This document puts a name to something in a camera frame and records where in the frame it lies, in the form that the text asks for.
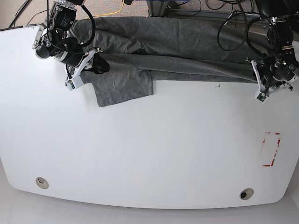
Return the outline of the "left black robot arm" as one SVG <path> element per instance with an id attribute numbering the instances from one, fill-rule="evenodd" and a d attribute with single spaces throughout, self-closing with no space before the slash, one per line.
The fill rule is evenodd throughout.
<path id="1" fill-rule="evenodd" d="M 293 47 L 294 33 L 299 31 L 299 2 L 297 0 L 257 0 L 255 5 L 257 17 L 248 21 L 247 12 L 244 11 L 239 0 L 232 0 L 237 4 L 238 11 L 226 19 L 229 21 L 238 15 L 243 16 L 245 30 L 243 41 L 240 45 L 247 44 L 259 59 L 247 59 L 252 65 L 256 76 L 258 90 L 255 98 L 261 102 L 273 93 L 283 89 L 293 90 L 292 82 L 299 78 L 299 62 Z M 268 23 L 267 41 L 271 46 L 269 54 L 256 49 L 249 40 L 249 29 L 256 23 Z"/>

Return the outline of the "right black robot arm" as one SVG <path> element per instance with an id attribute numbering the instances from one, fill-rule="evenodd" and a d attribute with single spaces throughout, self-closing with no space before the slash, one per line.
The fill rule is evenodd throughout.
<path id="1" fill-rule="evenodd" d="M 90 37 L 82 43 L 69 36 L 69 30 L 76 20 L 75 6 L 80 6 L 91 21 Z M 54 57 L 63 63 L 67 74 L 66 82 L 73 84 L 83 71 L 102 74 L 110 70 L 108 62 L 100 56 L 100 49 L 85 51 L 92 44 L 95 34 L 95 20 L 83 0 L 58 0 L 53 2 L 52 7 L 47 8 L 47 18 L 39 26 L 32 49 L 38 58 Z"/>

